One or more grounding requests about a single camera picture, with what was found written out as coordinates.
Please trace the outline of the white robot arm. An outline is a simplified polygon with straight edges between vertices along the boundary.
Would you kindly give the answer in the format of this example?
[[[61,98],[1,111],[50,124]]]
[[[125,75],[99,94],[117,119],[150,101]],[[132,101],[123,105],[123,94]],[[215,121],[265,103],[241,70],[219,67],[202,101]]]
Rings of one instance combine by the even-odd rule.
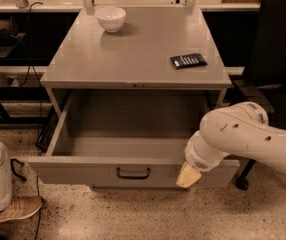
[[[269,125],[267,112],[255,102],[241,102],[206,113],[188,140],[176,184],[188,188],[203,172],[229,155],[256,160],[286,174],[286,130]]]

